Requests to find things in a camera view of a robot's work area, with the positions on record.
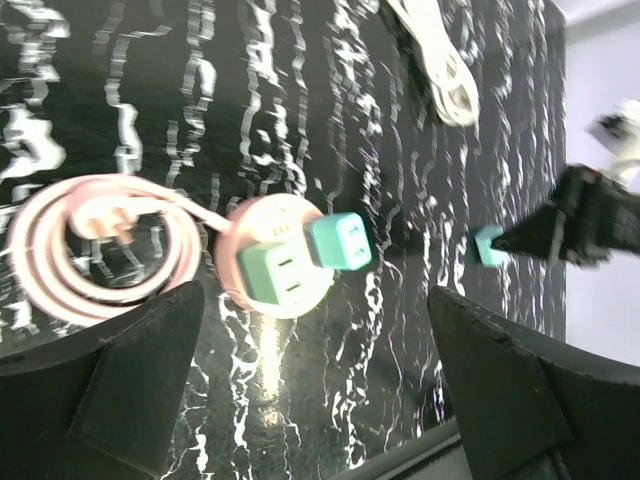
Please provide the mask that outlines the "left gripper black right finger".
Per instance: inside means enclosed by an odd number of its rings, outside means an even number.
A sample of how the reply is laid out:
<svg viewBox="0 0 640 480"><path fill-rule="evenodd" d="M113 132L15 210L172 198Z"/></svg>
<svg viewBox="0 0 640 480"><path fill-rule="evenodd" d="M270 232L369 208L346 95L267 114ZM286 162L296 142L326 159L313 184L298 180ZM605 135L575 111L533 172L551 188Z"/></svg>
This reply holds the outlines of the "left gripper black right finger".
<svg viewBox="0 0 640 480"><path fill-rule="evenodd" d="M428 312L476 479L636 479L639 369L444 287Z"/></svg>

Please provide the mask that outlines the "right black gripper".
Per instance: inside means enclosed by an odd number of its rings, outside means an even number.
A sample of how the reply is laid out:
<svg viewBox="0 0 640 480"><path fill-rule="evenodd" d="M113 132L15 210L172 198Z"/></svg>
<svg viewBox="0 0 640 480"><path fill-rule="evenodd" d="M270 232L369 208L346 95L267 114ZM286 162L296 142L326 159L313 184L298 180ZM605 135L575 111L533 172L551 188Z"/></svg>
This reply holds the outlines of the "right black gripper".
<svg viewBox="0 0 640 480"><path fill-rule="evenodd" d="M639 253L639 195L586 165L562 172L550 201L491 242L495 250L596 265L614 251Z"/></svg>

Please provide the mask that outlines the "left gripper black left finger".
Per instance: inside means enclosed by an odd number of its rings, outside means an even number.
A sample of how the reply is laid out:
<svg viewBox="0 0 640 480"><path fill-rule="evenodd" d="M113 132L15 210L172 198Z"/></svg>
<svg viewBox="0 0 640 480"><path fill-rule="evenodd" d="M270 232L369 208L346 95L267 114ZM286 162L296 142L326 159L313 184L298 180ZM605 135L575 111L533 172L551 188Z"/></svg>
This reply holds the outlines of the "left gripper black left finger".
<svg viewBox="0 0 640 480"><path fill-rule="evenodd" d="M4 479L157 479L205 306L186 282L1 360Z"/></svg>

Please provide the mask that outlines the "teal plug adapter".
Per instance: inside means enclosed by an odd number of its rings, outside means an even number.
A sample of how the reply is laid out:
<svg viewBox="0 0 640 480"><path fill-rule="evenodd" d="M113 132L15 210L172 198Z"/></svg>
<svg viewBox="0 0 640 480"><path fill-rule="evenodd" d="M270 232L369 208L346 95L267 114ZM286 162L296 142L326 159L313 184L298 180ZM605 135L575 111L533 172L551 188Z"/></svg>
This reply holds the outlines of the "teal plug adapter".
<svg viewBox="0 0 640 480"><path fill-rule="evenodd" d="M319 217L306 225L314 264L321 268L356 271L372 260L364 221L355 212Z"/></svg>
<svg viewBox="0 0 640 480"><path fill-rule="evenodd" d="M492 247L495 238L502 235L503 228L499 225L487 225L480 228L474 235L474 243L478 251L480 263L485 267L497 268L508 260L508 254Z"/></svg>

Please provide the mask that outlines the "pink round power socket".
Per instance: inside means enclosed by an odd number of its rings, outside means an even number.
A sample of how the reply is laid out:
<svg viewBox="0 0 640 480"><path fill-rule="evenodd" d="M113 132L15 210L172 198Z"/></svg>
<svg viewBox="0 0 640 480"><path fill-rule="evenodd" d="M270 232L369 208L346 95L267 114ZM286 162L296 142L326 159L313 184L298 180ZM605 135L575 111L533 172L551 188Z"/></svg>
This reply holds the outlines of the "pink round power socket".
<svg viewBox="0 0 640 480"><path fill-rule="evenodd" d="M333 269L314 263L307 238L308 224L322 217L313 203L293 194L240 203L214 249L224 291L242 309L274 319L317 307L334 281Z"/></svg>

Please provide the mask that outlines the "green plug adapter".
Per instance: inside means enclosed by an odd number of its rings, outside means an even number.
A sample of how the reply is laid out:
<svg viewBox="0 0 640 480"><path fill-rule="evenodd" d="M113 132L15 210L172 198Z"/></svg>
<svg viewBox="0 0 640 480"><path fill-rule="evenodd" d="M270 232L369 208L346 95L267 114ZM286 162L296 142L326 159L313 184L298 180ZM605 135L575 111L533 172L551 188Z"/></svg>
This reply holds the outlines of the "green plug adapter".
<svg viewBox="0 0 640 480"><path fill-rule="evenodd" d="M256 243L240 249L236 258L250 298L261 303L297 304L323 285L301 243Z"/></svg>

